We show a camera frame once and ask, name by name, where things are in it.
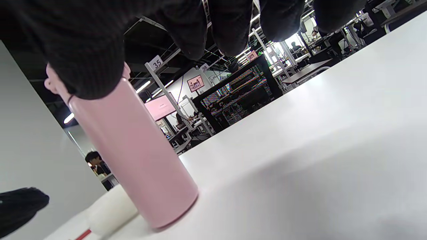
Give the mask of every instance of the screen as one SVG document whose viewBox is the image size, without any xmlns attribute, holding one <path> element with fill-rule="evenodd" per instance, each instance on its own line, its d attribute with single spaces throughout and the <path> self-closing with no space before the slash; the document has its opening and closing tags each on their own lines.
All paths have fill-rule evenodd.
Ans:
<svg viewBox="0 0 427 240">
<path fill-rule="evenodd" d="M 148 109 L 155 121 L 176 111 L 166 95 L 145 103 L 145 107 Z"/>
<path fill-rule="evenodd" d="M 205 84 L 201 75 L 198 75 L 195 78 L 192 78 L 187 81 L 188 87 L 190 87 L 191 92 L 195 92 L 197 89 L 202 88 Z"/>
</svg>

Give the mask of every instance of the white roll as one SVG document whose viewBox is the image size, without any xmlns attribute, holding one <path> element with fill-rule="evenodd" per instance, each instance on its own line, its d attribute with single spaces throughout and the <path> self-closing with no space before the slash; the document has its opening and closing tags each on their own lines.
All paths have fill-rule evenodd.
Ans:
<svg viewBox="0 0 427 240">
<path fill-rule="evenodd" d="M 138 210 L 119 184 L 86 210 L 90 230 L 105 237 L 138 214 Z"/>
</svg>

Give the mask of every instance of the red stripe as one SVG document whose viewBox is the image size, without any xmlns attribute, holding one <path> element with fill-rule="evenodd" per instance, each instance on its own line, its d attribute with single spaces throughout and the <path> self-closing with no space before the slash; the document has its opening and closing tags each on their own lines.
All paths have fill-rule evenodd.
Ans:
<svg viewBox="0 0 427 240">
<path fill-rule="evenodd" d="M 89 234 L 91 234 L 91 230 L 88 229 L 86 230 L 86 232 L 84 232 L 82 235 L 80 235 L 78 238 L 76 238 L 76 240 L 83 240 L 85 237 L 87 237 Z"/>
</svg>

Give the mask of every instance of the pink water bottle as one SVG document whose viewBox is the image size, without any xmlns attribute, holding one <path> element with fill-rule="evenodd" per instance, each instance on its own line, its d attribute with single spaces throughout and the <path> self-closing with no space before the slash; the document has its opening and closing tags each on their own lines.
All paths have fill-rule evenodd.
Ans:
<svg viewBox="0 0 427 240">
<path fill-rule="evenodd" d="M 197 186 L 129 83 L 126 63 L 115 90 L 98 100 L 72 97 L 49 65 L 46 73 L 45 86 L 68 104 L 152 228 L 171 224 L 193 205 Z"/>
</svg>

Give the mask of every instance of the hand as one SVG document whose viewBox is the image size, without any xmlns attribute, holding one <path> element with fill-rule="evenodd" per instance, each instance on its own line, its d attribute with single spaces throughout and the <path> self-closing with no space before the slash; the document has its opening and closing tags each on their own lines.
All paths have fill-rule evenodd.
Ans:
<svg viewBox="0 0 427 240">
<path fill-rule="evenodd" d="M 140 15 L 156 15 L 190 59 L 204 54 L 207 20 L 201 0 L 7 0 L 32 42 L 44 54 L 71 95 L 107 96 L 118 84 L 123 33 Z M 314 0 L 323 32 L 344 25 L 366 0 Z M 227 56 L 248 43 L 252 0 L 209 0 L 212 33 Z M 305 0 L 260 0 L 260 22 L 269 40 L 283 41 L 300 26 Z"/>
</svg>

